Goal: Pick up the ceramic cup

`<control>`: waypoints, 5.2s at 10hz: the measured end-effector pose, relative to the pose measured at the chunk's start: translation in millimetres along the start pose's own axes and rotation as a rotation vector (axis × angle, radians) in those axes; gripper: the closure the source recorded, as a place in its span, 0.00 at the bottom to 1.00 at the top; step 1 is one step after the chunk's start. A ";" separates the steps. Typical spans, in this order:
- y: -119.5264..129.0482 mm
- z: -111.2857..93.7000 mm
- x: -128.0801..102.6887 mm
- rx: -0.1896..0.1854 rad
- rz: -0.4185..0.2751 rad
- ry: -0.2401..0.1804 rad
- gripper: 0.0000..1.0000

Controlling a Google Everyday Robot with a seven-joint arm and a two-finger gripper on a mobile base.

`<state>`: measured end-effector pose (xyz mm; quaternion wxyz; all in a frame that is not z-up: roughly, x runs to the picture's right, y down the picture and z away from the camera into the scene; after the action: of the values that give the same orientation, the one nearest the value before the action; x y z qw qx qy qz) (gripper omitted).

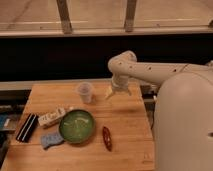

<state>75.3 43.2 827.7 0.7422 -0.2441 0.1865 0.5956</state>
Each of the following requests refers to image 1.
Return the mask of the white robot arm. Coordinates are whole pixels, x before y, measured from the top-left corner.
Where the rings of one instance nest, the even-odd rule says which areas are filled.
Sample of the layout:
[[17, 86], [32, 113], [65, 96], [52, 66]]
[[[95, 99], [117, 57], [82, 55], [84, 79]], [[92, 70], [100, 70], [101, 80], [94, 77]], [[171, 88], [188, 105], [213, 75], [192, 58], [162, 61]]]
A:
[[213, 60], [205, 65], [139, 62], [125, 51], [108, 61], [107, 92], [128, 92], [128, 80], [159, 87], [154, 111], [155, 171], [213, 171]]

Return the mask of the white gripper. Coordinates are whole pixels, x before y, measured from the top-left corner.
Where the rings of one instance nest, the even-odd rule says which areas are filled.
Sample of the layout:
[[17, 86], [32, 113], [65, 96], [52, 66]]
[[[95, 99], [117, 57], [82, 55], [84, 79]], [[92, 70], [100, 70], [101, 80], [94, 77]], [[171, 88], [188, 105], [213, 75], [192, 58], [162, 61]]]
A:
[[114, 92], [126, 92], [128, 95], [132, 95], [128, 88], [128, 77], [113, 75], [111, 81], [112, 89], [109, 87], [106, 91], [105, 99], [109, 99], [114, 95]]

